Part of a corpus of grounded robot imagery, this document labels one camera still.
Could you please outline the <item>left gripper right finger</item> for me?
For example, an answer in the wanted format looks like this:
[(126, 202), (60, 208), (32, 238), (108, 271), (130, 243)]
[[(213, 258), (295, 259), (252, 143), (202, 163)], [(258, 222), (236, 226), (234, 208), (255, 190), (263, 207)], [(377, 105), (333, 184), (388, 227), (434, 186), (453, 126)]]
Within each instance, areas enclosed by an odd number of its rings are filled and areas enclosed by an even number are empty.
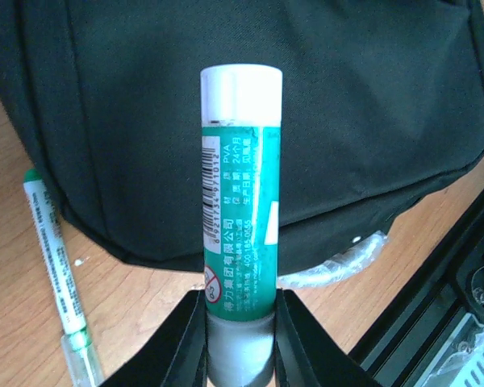
[(379, 386), (343, 352), (292, 290), (277, 291), (276, 386)]

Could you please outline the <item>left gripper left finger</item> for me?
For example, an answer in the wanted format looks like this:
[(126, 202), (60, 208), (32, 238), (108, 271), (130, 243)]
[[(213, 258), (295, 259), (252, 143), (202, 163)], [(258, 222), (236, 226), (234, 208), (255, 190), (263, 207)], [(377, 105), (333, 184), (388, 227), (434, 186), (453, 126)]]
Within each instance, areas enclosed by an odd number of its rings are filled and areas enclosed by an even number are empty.
[(103, 383), (105, 387), (207, 385), (206, 302), (191, 290), (148, 342)]

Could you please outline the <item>green white marker pen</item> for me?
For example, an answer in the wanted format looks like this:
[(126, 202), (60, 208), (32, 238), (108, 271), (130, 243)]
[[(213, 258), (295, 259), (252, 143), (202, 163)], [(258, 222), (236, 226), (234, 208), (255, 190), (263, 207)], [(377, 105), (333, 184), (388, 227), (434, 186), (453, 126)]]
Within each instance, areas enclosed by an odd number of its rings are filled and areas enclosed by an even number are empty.
[(56, 208), (36, 170), (26, 171), (23, 189), (60, 316), (61, 346), (72, 383), (74, 386), (99, 386), (104, 382), (102, 367), (81, 307)]

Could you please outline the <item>white green glue stick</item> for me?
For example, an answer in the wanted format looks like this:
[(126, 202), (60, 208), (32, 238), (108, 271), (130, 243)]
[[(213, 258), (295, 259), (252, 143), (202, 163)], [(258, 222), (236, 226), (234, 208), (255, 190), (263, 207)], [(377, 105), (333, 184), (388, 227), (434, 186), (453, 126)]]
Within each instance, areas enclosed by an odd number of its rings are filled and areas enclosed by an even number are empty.
[(273, 375), (282, 72), (224, 64), (200, 74), (207, 367), (215, 386)]

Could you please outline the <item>black student backpack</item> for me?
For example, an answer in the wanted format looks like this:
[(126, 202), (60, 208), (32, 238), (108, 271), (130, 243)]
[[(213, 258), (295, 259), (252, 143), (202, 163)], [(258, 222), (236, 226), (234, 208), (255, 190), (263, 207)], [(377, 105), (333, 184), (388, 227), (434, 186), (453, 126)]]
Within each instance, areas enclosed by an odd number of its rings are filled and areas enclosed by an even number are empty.
[(479, 1), (0, 1), (0, 100), (63, 217), (200, 272), (200, 72), (283, 73), (280, 274), (388, 232), (484, 155)]

